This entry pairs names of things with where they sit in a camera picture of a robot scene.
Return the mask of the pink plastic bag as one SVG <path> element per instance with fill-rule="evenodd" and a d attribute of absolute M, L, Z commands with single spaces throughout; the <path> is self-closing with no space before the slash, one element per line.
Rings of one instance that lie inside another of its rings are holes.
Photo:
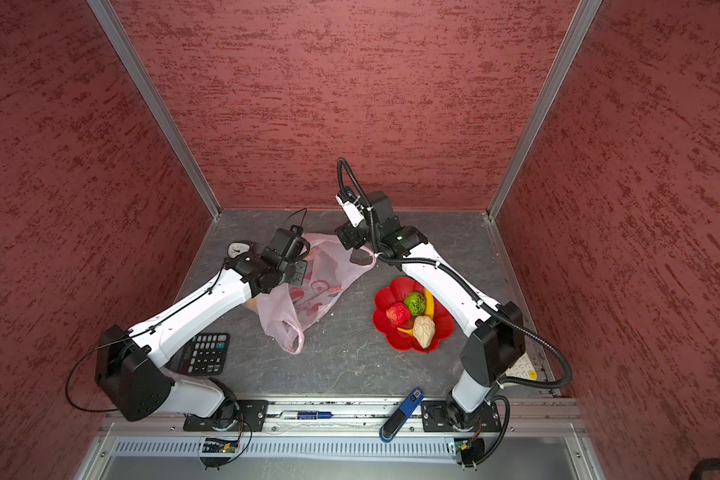
<path fill-rule="evenodd" d="M 342 293 L 376 264 L 367 246 L 358 249 L 355 258 L 335 235 L 308 233 L 306 239 L 311 251 L 302 283 L 280 285 L 245 303 L 258 315 L 264 333 L 289 354 L 302 351 L 305 331 L 327 316 Z"/>

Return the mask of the red fake strawberry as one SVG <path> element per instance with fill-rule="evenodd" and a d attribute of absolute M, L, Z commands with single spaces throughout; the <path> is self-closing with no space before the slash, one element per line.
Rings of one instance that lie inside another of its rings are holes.
<path fill-rule="evenodd" d="M 402 302 L 397 302 L 391 305 L 386 311 L 385 315 L 389 323 L 397 327 L 403 327 L 411 320 L 411 312 L 409 308 Z"/>

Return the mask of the green fake apple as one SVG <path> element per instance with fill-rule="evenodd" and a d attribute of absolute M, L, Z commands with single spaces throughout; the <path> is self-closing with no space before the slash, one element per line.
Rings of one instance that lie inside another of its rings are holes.
<path fill-rule="evenodd" d="M 403 304 L 412 317 L 424 315 L 427 310 L 426 297 L 417 291 L 408 293 L 403 300 Z"/>

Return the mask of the yellow fake banana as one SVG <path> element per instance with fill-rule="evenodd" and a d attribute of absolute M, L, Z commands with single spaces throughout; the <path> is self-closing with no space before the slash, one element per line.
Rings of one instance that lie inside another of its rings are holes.
<path fill-rule="evenodd" d="M 433 318 L 434 318 L 434 312 L 435 312 L 435 301 L 434 301 L 434 297 L 432 296 L 432 294 L 431 294 L 428 290 L 424 290 L 423 296 L 424 296 L 424 298 L 425 298 L 425 310 L 424 310 L 424 315 L 427 316 L 427 317 L 429 317 L 430 319 L 433 319 Z M 408 334 L 408 335 L 410 335 L 410 336 L 413 336 L 413 335 L 414 335 L 414 330 L 413 330 L 412 328 L 401 328 L 401 327 L 398 327 L 397 330 L 400 331 L 400 332 L 403 332 L 403 333 L 405 333 L 405 334 Z"/>

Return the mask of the beige fake fruit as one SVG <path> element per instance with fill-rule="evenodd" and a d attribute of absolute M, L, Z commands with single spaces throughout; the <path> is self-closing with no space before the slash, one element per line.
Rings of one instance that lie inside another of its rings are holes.
<path fill-rule="evenodd" d="M 436 333 L 436 324 L 434 320 L 426 315 L 417 316 L 412 327 L 412 336 L 418 345 L 423 349 L 428 349 Z"/>

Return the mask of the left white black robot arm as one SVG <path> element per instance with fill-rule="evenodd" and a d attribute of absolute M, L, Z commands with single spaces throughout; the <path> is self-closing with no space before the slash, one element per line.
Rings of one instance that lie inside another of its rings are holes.
<path fill-rule="evenodd" d="M 226 428 L 237 417 L 235 394 L 218 381 L 179 374 L 166 365 L 227 312 L 280 285 L 301 283 L 306 266 L 303 255 L 281 263 L 254 253 L 225 258 L 214 277 L 168 309 L 127 330 L 113 326 L 102 333 L 96 384 L 128 421 L 179 413 Z"/>

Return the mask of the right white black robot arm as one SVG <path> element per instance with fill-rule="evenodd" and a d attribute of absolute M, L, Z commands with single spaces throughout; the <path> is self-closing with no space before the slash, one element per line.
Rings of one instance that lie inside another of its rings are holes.
<path fill-rule="evenodd" d="M 336 229 L 347 249 L 369 245 L 377 258 L 393 265 L 427 289 L 451 315 L 467 342 L 461 352 L 464 369 L 447 396 L 451 424 L 474 424 L 495 383 L 526 353 L 519 308 L 484 295 L 447 263 L 419 230 L 400 224 L 382 192 L 366 197 L 342 187 L 336 196 L 348 222 Z"/>

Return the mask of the white teal kitchen timer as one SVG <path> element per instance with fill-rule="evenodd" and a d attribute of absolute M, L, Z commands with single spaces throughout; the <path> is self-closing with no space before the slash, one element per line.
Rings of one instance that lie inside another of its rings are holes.
<path fill-rule="evenodd" d="M 246 256 L 253 252 L 253 245 L 248 242 L 236 241 L 227 247 L 227 257 L 236 259 L 240 256 Z"/>

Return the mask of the black calculator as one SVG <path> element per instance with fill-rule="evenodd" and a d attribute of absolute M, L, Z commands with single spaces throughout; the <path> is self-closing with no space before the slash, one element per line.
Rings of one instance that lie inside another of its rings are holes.
<path fill-rule="evenodd" d="M 228 348 L 227 333 L 201 333 L 171 357 L 167 368 L 187 376 L 217 376 L 224 370 Z"/>

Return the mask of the blue black marker tool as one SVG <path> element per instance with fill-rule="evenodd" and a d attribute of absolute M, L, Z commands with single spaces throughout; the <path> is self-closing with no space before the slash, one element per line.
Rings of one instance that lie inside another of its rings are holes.
<path fill-rule="evenodd" d="M 421 405 L 423 397 L 424 393 L 421 388 L 414 388 L 406 396 L 379 430 L 379 437 L 383 443 L 390 443 L 394 440 L 408 419 Z"/>

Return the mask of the left circuit board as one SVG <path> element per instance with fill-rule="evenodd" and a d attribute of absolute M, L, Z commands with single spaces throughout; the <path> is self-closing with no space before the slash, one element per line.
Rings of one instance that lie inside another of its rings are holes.
<path fill-rule="evenodd" d="M 239 440 L 205 438 L 201 447 L 203 455 L 233 455 L 239 447 Z"/>

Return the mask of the circuit board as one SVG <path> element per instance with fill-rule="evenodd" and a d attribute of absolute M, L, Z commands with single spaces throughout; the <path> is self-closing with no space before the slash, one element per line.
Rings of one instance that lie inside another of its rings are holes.
<path fill-rule="evenodd" d="M 466 467 L 475 465 L 485 453 L 485 441 L 482 438 L 476 440 L 457 439 L 452 442 L 451 447 L 456 463 Z"/>
<path fill-rule="evenodd" d="M 239 440 L 205 438 L 201 447 L 203 455 L 233 455 L 239 447 Z"/>

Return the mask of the cream yellow calculator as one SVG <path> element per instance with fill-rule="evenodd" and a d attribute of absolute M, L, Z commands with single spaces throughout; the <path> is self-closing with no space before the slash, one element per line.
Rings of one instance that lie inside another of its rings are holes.
<path fill-rule="evenodd" d="M 508 368 L 505 375 L 507 377 L 517 377 L 523 380 L 538 380 L 538 374 L 535 370 L 532 359 L 527 353 L 524 353 L 510 368 Z"/>

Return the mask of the right circuit board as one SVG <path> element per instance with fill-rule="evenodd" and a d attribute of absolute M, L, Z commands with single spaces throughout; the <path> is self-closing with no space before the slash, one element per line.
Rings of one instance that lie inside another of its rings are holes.
<path fill-rule="evenodd" d="M 476 440 L 457 439 L 452 442 L 451 447 L 456 463 L 466 467 L 475 465 L 485 453 L 485 441 L 482 438 Z"/>

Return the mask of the blue pen in rail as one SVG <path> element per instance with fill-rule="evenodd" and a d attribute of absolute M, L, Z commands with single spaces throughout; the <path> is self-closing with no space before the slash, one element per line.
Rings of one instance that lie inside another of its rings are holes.
<path fill-rule="evenodd" d="M 315 410 L 284 410 L 280 413 L 280 418 L 284 420 L 299 420 L 299 421 L 311 421 L 311 420 L 328 420 L 333 417 L 330 411 L 315 411 Z"/>

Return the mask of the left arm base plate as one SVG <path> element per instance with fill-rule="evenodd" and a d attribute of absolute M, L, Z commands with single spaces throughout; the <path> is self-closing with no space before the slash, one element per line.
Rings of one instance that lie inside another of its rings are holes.
<path fill-rule="evenodd" d="M 214 413 L 211 418 L 187 415 L 183 430 L 227 434 L 236 432 L 241 427 L 248 427 L 253 432 L 260 432 L 267 416 L 268 407 L 267 400 L 238 399 L 234 407 L 226 402 L 221 407 L 221 413 Z"/>

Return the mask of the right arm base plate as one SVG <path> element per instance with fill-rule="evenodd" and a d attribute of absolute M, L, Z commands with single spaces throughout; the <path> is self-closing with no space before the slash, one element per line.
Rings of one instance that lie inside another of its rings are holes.
<path fill-rule="evenodd" d="M 466 423 L 453 424 L 444 400 L 425 400 L 421 404 L 423 429 L 427 433 L 498 433 L 501 420 L 495 405 L 483 403 L 480 409 L 467 417 Z"/>

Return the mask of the aluminium front rail frame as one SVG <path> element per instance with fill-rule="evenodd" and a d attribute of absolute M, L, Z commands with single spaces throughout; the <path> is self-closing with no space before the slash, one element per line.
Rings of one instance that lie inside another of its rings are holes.
<path fill-rule="evenodd" d="M 251 397 L 269 407 L 260 432 L 186 432 L 185 417 L 130 423 L 104 419 L 81 479 L 600 479 L 604 472 L 577 403 L 515 398 L 496 405 L 498 433 L 427 433 L 421 405 L 390 443 L 379 430 L 397 397 Z M 284 420 L 284 410 L 330 411 L 328 420 Z M 233 455 L 203 455 L 205 438 L 239 440 Z M 451 444 L 485 441 L 483 457 L 459 465 Z"/>

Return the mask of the right aluminium corner post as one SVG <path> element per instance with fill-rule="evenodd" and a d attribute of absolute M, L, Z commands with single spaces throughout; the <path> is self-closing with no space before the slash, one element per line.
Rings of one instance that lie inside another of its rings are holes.
<path fill-rule="evenodd" d="M 509 196 L 526 158 L 554 104 L 558 92 L 602 5 L 601 0 L 581 0 L 561 41 L 552 65 L 524 127 L 505 174 L 487 209 L 487 219 L 495 222 Z"/>

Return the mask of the aluminium corner post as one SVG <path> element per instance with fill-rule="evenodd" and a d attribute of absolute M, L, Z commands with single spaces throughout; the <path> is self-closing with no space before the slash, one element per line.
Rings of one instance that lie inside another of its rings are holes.
<path fill-rule="evenodd" d="M 117 53 L 131 80 L 137 87 L 212 219 L 217 221 L 223 212 L 223 208 L 213 193 L 205 175 L 202 173 L 195 156 L 192 154 L 181 134 L 169 108 L 150 78 L 144 63 L 129 39 L 112 3 L 105 0 L 88 0 L 87 4 Z"/>
<path fill-rule="evenodd" d="M 505 174 L 487 209 L 487 219 L 495 222 L 509 196 L 526 158 L 554 104 L 558 92 L 602 5 L 601 0 L 581 0 L 561 41 L 552 65 L 524 127 Z"/>

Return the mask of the left aluminium corner post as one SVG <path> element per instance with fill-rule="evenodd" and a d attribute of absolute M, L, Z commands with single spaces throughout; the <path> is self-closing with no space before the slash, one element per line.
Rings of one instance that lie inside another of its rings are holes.
<path fill-rule="evenodd" d="M 117 53 L 131 80 L 137 87 L 212 219 L 217 221 L 223 212 L 223 208 L 213 193 L 205 175 L 202 173 L 195 156 L 192 154 L 181 134 L 169 108 L 150 78 L 144 63 L 129 39 L 112 3 L 105 0 L 88 0 L 87 4 Z"/>

